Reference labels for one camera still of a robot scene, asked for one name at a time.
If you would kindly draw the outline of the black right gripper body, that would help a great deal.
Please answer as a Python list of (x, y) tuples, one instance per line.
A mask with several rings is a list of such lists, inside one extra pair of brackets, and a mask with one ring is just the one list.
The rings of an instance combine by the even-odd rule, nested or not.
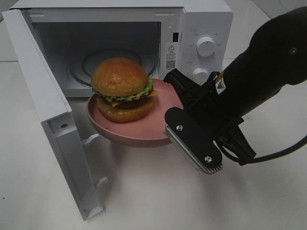
[(243, 119), (238, 115), (231, 115), (218, 99), (215, 81), (221, 76), (220, 72), (214, 71), (200, 86), (179, 72), (180, 93), (178, 95), (184, 111), (201, 127), (201, 131), (206, 133), (210, 140), (242, 144), (245, 137), (238, 125), (243, 122)]

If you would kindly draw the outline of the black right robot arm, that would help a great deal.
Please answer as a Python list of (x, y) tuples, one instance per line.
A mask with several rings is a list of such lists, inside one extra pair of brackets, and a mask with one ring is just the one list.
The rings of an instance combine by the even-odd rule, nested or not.
[(288, 155), (306, 138), (270, 155), (257, 157), (239, 125), (243, 116), (276, 95), (285, 85), (307, 79), (307, 9), (297, 8), (261, 26), (248, 48), (224, 71), (214, 71), (198, 85), (179, 70), (164, 82), (175, 89), (183, 108), (165, 113), (166, 134), (187, 159), (204, 173), (222, 168), (226, 156), (240, 165)]

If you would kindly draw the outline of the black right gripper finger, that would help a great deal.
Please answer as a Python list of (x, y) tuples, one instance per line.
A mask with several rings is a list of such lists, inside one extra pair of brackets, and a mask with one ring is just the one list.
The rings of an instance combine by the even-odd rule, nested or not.
[(245, 165), (254, 162), (255, 151), (247, 142), (241, 129), (233, 126), (223, 131), (219, 136), (219, 149), (230, 160), (239, 165)]
[(178, 69), (168, 72), (163, 81), (173, 86), (182, 105), (189, 105), (196, 100), (199, 85), (182, 74)]

